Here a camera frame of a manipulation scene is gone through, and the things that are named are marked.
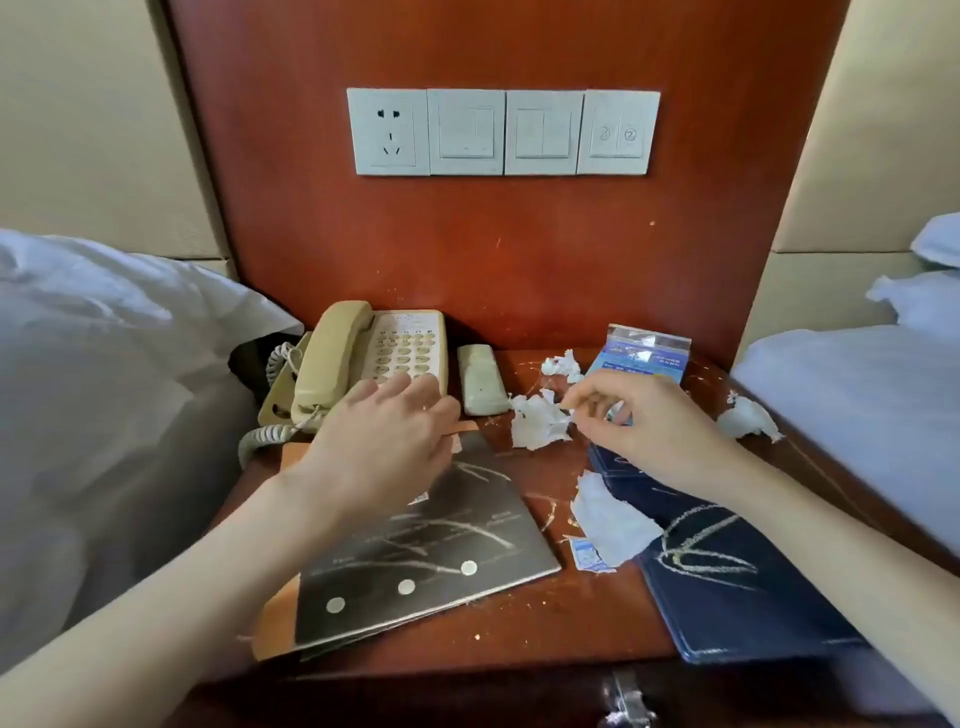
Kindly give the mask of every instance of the white pillow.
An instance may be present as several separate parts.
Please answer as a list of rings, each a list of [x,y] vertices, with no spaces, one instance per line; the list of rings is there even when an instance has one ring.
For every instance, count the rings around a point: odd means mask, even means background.
[[[960,212],[932,218],[910,244],[910,250],[934,263],[960,268]]]
[[[960,271],[934,271],[901,280],[880,276],[867,298],[889,301],[901,326],[960,346]]]

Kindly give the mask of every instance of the white tissue paper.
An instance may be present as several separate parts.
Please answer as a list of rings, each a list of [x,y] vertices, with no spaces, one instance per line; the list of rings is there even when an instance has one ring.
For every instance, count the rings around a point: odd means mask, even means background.
[[[517,395],[510,400],[510,406],[514,410],[510,433],[515,448],[537,449],[555,440],[571,439],[566,428],[573,422],[573,415],[554,403],[552,390],[541,389],[529,399]]]
[[[573,384],[584,378],[580,374],[580,365],[573,357],[573,349],[567,349],[563,356],[548,356],[540,365],[540,371],[548,376],[566,375],[568,384]]]
[[[608,566],[618,567],[663,535],[663,529],[630,503],[617,500],[600,473],[577,478],[577,497],[570,503],[573,516]]]
[[[717,426],[728,437],[739,440],[744,435],[762,433],[775,443],[783,439],[770,413],[749,397],[730,392],[727,403],[733,407],[717,418]]]

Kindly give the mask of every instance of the metal handle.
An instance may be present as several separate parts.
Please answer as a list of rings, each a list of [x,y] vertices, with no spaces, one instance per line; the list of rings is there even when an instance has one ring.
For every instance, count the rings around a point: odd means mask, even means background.
[[[643,692],[629,670],[617,670],[603,686],[604,703],[610,711],[597,728],[652,728],[657,714],[647,709]]]

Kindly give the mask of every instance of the wooden tabletop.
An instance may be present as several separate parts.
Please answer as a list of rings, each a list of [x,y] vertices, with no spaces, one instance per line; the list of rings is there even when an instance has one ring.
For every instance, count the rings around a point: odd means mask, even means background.
[[[540,364],[552,351],[498,352],[507,391],[530,395],[541,387],[561,394],[562,376],[544,376]],[[585,370],[596,349],[575,350]],[[719,368],[694,357],[684,389],[712,417],[724,411],[732,389]],[[456,394],[457,383],[451,382]],[[481,432],[500,457],[525,473],[515,479],[534,518],[563,568],[556,574],[420,619],[323,657],[298,664],[278,658],[273,667],[299,676],[373,677],[449,673],[502,668],[613,664],[676,655],[673,642],[639,570],[631,563],[616,573],[577,571],[565,535],[582,535],[570,512],[577,476],[588,468],[587,441],[571,428],[572,442],[528,451],[511,448],[513,413],[477,418]],[[773,444],[749,436],[742,442],[760,457],[790,473],[812,491],[862,521],[952,570],[956,564],[916,526],[872,495],[788,425]],[[255,459],[231,494],[225,512],[242,502],[278,468],[275,453]]]

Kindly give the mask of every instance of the beige wall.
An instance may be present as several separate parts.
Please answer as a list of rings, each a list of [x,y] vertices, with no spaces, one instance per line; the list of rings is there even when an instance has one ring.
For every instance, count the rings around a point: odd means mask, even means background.
[[[791,328],[893,321],[864,292],[920,272],[902,251],[960,209],[958,30],[960,0],[852,0],[741,352]]]
[[[223,256],[164,66],[168,40],[148,0],[4,0],[0,227]]]

